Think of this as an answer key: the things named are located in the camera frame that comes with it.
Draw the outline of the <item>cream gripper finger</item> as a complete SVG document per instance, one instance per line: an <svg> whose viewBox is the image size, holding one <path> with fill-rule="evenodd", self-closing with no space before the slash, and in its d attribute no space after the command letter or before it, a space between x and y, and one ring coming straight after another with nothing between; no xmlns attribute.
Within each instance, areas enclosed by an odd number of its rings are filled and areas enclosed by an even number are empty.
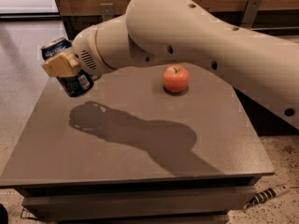
<svg viewBox="0 0 299 224"><path fill-rule="evenodd" d="M42 63L49 77L74 77L79 71L79 62L71 49L65 49Z"/></svg>

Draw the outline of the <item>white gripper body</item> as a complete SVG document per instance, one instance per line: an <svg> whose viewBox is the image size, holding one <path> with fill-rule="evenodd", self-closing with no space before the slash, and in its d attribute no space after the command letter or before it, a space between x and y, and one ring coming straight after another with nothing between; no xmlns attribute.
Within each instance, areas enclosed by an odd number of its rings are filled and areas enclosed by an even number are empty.
<svg viewBox="0 0 299 224"><path fill-rule="evenodd" d="M81 68L92 76L109 74L114 71L104 62L97 50L97 32L98 26L93 25L82 30L72 42L73 51L78 56Z"/></svg>

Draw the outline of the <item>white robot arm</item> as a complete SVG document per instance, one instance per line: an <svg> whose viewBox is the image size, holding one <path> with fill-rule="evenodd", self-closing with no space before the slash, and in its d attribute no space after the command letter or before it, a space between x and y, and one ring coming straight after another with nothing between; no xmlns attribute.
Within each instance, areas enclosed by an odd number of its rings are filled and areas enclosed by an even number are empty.
<svg viewBox="0 0 299 224"><path fill-rule="evenodd" d="M131 0L43 62L51 77L185 62L211 71L299 129L299 44L222 21L192 0Z"/></svg>

